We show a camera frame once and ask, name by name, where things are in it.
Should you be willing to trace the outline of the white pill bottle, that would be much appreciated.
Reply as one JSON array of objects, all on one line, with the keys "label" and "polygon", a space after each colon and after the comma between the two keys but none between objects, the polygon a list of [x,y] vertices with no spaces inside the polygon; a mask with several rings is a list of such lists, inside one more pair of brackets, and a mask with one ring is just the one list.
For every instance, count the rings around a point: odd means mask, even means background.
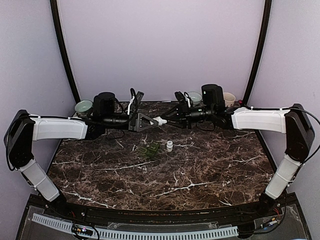
[{"label": "white pill bottle", "polygon": [[158,122],[158,126],[165,125],[168,122],[167,120],[161,118],[160,116],[154,117],[153,120]]}]

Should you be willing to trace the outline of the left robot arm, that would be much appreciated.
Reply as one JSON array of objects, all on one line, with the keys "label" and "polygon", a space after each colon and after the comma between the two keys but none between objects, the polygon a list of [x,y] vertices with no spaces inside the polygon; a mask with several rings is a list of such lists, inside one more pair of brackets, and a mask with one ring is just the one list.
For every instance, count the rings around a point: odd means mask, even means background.
[{"label": "left robot arm", "polygon": [[51,203],[51,210],[60,218],[67,218],[70,206],[64,196],[35,160],[33,142],[49,139],[95,140],[108,129],[141,132],[157,127],[156,118],[138,111],[143,92],[130,90],[127,107],[115,111],[118,103],[112,92],[101,92],[93,98],[92,105],[78,117],[32,115],[19,110],[4,135],[5,156],[10,171],[20,171],[42,197]]}]

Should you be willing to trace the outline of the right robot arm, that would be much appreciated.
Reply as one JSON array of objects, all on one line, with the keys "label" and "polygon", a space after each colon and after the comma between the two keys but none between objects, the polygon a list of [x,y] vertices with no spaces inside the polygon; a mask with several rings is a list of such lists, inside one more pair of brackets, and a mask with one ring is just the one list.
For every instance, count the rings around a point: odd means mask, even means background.
[{"label": "right robot arm", "polygon": [[255,205],[255,213],[266,217],[275,208],[276,200],[297,176],[301,167],[313,156],[310,153],[315,131],[309,120],[311,113],[301,104],[284,108],[257,108],[242,105],[226,107],[223,89],[217,84],[201,87],[203,105],[193,106],[190,99],[180,91],[175,92],[178,104],[161,115],[167,124],[182,129],[193,123],[210,121],[225,130],[272,131],[286,135],[283,160],[270,183],[265,188],[267,196]]}]

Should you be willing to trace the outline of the pale green bowl right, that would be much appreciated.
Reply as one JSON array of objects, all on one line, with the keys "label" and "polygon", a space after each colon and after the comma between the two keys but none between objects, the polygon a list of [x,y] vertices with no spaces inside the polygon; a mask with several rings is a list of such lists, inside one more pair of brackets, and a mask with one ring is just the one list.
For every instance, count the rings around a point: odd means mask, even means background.
[{"label": "pale green bowl right", "polygon": [[190,99],[190,102],[192,102],[192,106],[198,106],[202,102],[202,95],[195,91],[187,92],[185,95],[186,98]]}]

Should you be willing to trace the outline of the pale green bowl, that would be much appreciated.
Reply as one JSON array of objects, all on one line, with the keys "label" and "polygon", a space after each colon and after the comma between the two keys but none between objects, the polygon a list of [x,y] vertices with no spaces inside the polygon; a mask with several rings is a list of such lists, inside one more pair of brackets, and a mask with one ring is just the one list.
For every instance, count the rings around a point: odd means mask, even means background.
[{"label": "pale green bowl", "polygon": [[186,98],[190,99],[190,102],[192,102],[192,106],[198,106],[202,102],[202,95],[195,91],[187,92],[185,95]]},{"label": "pale green bowl", "polygon": [[75,105],[74,110],[79,116],[88,116],[92,113],[93,102],[91,100],[82,100]]}]

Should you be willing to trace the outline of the white bottle cap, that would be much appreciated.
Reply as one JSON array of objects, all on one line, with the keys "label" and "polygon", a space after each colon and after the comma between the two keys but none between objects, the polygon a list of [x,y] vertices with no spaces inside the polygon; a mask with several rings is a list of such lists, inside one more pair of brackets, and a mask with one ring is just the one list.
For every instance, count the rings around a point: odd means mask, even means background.
[{"label": "white bottle cap", "polygon": [[173,142],[171,141],[171,140],[169,140],[169,141],[167,141],[167,143],[166,143],[166,150],[168,151],[168,152],[172,152],[173,151]]}]

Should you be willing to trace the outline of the cream floral mug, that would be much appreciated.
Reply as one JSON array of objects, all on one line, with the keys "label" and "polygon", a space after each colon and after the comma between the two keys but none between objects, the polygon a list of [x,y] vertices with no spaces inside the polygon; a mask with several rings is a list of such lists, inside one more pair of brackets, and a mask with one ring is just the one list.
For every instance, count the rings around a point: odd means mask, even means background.
[{"label": "cream floral mug", "polygon": [[234,106],[235,101],[236,101],[236,97],[232,93],[224,92],[223,98],[224,98],[225,106],[227,108]]}]

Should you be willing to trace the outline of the pale green bowl left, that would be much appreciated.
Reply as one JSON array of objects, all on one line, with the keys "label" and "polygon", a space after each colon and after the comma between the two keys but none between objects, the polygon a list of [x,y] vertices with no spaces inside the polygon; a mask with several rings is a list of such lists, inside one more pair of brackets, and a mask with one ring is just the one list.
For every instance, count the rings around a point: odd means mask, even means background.
[{"label": "pale green bowl left", "polygon": [[91,100],[82,100],[75,105],[74,110],[79,116],[88,116],[92,113],[93,102]]}]

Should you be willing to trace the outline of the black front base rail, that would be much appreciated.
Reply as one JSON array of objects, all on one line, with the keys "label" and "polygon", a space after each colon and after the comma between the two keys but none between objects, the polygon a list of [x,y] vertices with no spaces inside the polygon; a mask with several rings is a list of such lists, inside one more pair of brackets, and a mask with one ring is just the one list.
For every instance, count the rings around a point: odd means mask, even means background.
[{"label": "black front base rail", "polygon": [[257,214],[259,202],[251,202],[235,206],[216,207],[196,210],[123,210],[105,207],[94,207],[75,203],[66,203],[69,211],[65,219],[76,223],[97,224],[105,226],[107,223],[129,223],[140,225],[177,225],[218,222],[219,224],[240,225],[251,230],[258,219],[272,216],[285,216],[285,223],[305,223],[305,217],[295,193],[281,196],[279,207],[272,207],[266,215]]}]

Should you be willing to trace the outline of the right black frame post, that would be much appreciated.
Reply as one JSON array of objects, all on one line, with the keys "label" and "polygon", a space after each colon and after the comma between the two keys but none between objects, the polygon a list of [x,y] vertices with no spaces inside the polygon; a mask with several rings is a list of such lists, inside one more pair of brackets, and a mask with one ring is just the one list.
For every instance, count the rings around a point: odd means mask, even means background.
[{"label": "right black frame post", "polygon": [[251,93],[253,91],[255,80],[258,74],[258,70],[259,70],[259,66],[260,66],[260,62],[261,62],[261,58],[264,50],[264,45],[267,37],[267,31],[268,31],[269,20],[271,15],[271,8],[272,8],[272,0],[265,0],[262,20],[261,20],[261,27],[260,27],[259,37],[257,41],[257,47],[256,47],[250,75],[248,78],[247,86],[245,89],[245,93],[242,99],[244,104],[247,104],[250,100]]}]

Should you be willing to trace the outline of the black frame post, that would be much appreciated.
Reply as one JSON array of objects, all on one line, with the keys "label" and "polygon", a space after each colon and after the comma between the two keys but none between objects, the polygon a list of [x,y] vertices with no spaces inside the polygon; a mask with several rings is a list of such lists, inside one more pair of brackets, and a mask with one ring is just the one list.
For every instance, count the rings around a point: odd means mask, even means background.
[{"label": "black frame post", "polygon": [[72,93],[72,96],[73,96],[75,103],[78,103],[78,102],[80,102],[81,98],[80,98],[80,95],[79,95],[79,92],[78,92],[78,89],[76,86],[76,81],[73,76],[71,64],[69,61],[69,56],[67,53],[67,48],[66,48],[66,44],[65,44],[65,39],[64,39],[60,14],[59,14],[58,1],[57,0],[50,0],[49,2],[50,2],[51,15],[52,15],[52,20],[53,20],[55,35],[56,35],[62,63],[64,66],[65,74],[67,77],[68,85],[70,87],[70,90],[71,90],[71,93]]},{"label": "black frame post", "polygon": [[242,99],[244,104],[247,104],[250,100],[251,93],[253,91],[255,80],[258,74],[258,70],[259,70],[259,66],[260,66],[260,62],[261,62],[261,58],[264,50],[264,45],[267,37],[267,31],[268,31],[269,20],[271,15],[271,8],[272,8],[272,0],[265,0],[262,20],[261,20],[261,27],[260,27],[259,37],[257,41],[257,47],[256,47],[250,75],[248,78],[247,86],[245,89],[245,93]]}]

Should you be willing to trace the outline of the left black frame post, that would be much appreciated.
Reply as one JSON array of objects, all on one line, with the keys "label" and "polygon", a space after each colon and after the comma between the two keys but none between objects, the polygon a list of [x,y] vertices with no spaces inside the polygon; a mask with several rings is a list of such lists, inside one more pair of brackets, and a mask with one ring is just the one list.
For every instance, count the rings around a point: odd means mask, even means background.
[{"label": "left black frame post", "polygon": [[81,98],[80,98],[80,95],[79,95],[79,92],[78,92],[78,89],[76,86],[76,81],[73,76],[71,64],[69,61],[69,56],[67,53],[67,48],[66,48],[66,44],[65,44],[65,39],[64,39],[60,14],[59,14],[58,1],[57,0],[50,0],[49,2],[50,2],[51,15],[52,15],[52,20],[53,20],[55,35],[56,35],[62,63],[64,66],[65,74],[67,77],[68,85],[70,87],[70,90],[71,90],[71,93],[72,93],[72,96],[73,96],[75,103],[78,103],[78,102],[80,102]]}]

